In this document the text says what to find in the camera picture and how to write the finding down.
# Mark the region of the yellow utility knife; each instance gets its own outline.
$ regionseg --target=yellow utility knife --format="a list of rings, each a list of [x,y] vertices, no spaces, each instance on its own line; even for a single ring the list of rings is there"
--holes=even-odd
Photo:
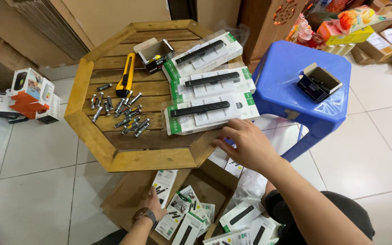
[[[124,98],[131,91],[132,78],[134,77],[134,64],[135,64],[135,53],[129,53],[126,57],[125,70],[123,76],[116,86],[116,95]]]

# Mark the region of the octagonal wooden table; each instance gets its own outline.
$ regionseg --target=octagonal wooden table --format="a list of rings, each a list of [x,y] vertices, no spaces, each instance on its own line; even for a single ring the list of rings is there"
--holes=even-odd
[[[64,118],[107,171],[197,168],[214,151],[211,142],[218,134],[216,130],[167,135],[161,104],[171,100],[169,82],[162,71],[149,75],[140,57],[135,60],[132,90],[134,95],[142,92],[137,104],[143,105],[141,120],[150,118],[148,130],[138,138],[134,132],[122,135],[121,128],[114,128],[122,117],[107,117],[103,111],[92,123],[96,110],[89,108],[92,95],[97,93],[95,88],[107,83],[113,88],[103,91],[104,98],[110,96],[117,105],[120,99],[115,85],[122,77],[126,55],[135,45],[155,37],[168,40],[177,51],[186,51],[182,49],[210,34],[212,31],[193,20],[131,23],[80,60]],[[236,61],[242,61],[241,56],[230,62]]]

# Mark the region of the forearm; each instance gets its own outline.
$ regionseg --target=forearm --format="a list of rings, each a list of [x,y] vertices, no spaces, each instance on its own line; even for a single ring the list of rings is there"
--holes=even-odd
[[[126,234],[119,245],[144,245],[152,228],[152,220],[148,217],[136,221],[131,231]]]
[[[284,159],[262,173],[279,191],[305,241],[311,245],[372,242],[328,198]]]

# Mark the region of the wristwatch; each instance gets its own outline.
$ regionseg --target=wristwatch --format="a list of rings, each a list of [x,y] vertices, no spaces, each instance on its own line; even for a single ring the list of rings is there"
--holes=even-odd
[[[134,224],[137,220],[141,219],[142,217],[148,217],[152,220],[152,228],[154,229],[155,225],[157,225],[157,219],[155,218],[154,213],[149,208],[141,208],[139,209],[132,218],[132,224]]]

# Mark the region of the hand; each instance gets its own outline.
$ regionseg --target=hand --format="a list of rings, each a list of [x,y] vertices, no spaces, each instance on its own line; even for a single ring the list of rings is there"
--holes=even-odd
[[[149,192],[151,194],[150,195],[148,194],[145,200],[143,201],[142,208],[144,207],[149,208],[152,211],[152,213],[154,213],[155,219],[157,221],[160,221],[164,217],[164,215],[167,214],[167,210],[161,209],[160,200],[158,199],[155,186],[151,186]]]
[[[235,141],[237,148],[224,141]],[[224,150],[232,160],[264,175],[276,164],[286,161],[276,153],[270,141],[250,120],[232,119],[223,127],[214,144]]]

